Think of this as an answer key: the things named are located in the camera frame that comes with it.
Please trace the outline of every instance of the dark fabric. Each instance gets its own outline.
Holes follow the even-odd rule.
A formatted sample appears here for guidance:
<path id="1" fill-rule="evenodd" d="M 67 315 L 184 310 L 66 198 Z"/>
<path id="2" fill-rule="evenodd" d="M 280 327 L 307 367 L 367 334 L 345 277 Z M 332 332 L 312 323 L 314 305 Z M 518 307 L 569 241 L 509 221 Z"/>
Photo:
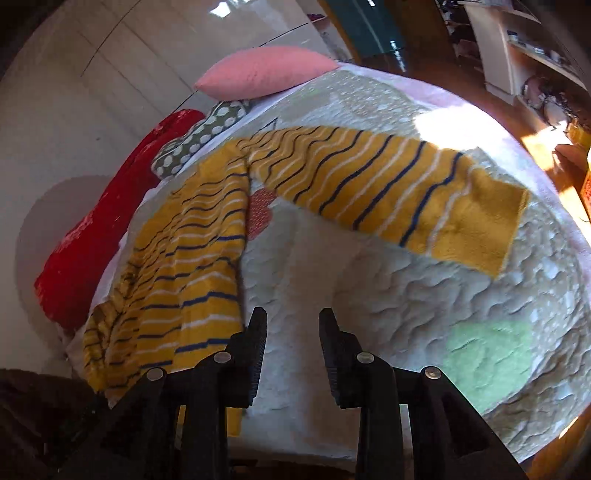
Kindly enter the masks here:
<path id="1" fill-rule="evenodd" d="M 54 474 L 46 452 L 62 425 L 78 418 L 93 398 L 83 381 L 0 369 L 0 478 Z"/>

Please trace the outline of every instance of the wooden floor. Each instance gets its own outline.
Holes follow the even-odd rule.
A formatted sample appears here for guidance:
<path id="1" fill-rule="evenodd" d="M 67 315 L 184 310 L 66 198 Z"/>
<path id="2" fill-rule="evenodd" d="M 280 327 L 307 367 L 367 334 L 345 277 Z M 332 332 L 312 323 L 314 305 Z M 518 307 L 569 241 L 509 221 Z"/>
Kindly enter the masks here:
<path id="1" fill-rule="evenodd" d="M 484 88 L 484 75 L 469 61 L 465 64 L 451 63 L 420 55 L 405 55 L 403 71 L 393 56 L 376 56 L 364 59 L 363 65 L 385 72 L 422 80 L 455 93 L 464 100 L 476 105 L 496 119 L 531 154 L 554 183 L 560 200 L 571 214 L 587 241 L 591 243 L 589 218 L 581 203 L 578 191 L 583 184 L 585 173 L 568 161 L 560 161 L 539 138 L 538 132 L 528 125 L 523 111 L 489 93 Z M 526 468 L 531 480 L 552 480 L 565 465 L 583 438 L 586 428 L 591 424 L 591 407 L 560 439 L 552 441 L 527 462 Z"/>

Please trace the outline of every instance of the green patch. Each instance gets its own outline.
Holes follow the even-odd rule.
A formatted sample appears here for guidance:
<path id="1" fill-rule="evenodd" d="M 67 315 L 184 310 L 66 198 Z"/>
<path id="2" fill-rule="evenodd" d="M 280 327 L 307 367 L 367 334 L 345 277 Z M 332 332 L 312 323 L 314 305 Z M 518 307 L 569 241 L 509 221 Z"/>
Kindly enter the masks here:
<path id="1" fill-rule="evenodd" d="M 530 376 L 531 324 L 524 321 L 455 325 L 441 368 L 478 412 L 516 393 Z"/>

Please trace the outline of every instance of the pink pillow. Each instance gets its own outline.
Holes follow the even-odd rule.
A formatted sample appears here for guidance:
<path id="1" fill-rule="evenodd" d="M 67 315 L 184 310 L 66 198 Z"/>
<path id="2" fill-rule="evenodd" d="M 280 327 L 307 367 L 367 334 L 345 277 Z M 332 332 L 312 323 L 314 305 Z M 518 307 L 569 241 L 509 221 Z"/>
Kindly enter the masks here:
<path id="1" fill-rule="evenodd" d="M 259 98 L 315 79 L 339 65 L 301 47 L 258 47 L 228 55 L 195 88 L 221 102 Z"/>

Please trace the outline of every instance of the wooden shelf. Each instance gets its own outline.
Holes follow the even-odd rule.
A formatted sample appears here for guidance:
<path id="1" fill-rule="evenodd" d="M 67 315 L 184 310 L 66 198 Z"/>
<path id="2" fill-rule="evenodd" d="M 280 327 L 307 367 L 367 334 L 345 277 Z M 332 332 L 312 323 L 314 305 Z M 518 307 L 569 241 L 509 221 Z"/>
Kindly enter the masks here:
<path id="1" fill-rule="evenodd" d="M 579 85 L 580 87 L 582 87 L 586 90 L 584 83 L 581 81 L 581 79 L 579 77 L 577 77 L 574 73 L 570 73 L 564 67 L 561 67 L 560 65 L 553 62 L 549 58 L 539 55 L 537 53 L 534 53 L 518 43 L 509 41 L 508 44 L 511 45 L 511 47 L 513 47 L 514 49 L 519 50 L 524 55 L 527 55 L 529 58 L 532 58 L 532 59 L 540 62 L 541 64 L 546 65 L 548 68 L 551 68 L 555 72 L 560 73 L 562 76 L 568 78 L 572 82 L 575 82 L 577 85 Z"/>

